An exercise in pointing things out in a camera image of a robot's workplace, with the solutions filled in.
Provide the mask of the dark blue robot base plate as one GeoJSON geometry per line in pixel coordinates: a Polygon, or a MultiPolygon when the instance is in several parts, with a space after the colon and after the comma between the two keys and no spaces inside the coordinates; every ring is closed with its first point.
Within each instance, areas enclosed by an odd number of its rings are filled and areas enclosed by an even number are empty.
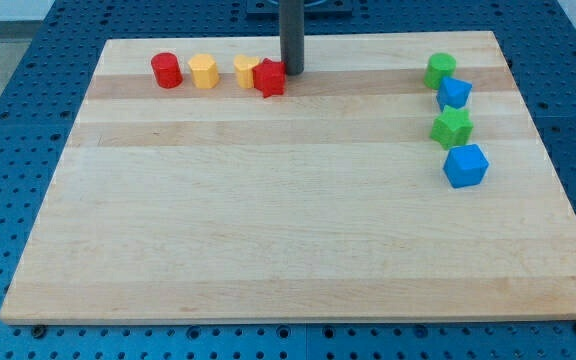
{"type": "MultiPolygon", "coordinates": [[[[279,15],[277,0],[245,0],[247,18],[276,18],[279,15]]],[[[342,15],[353,12],[353,0],[304,0],[306,15],[342,15]]]]}

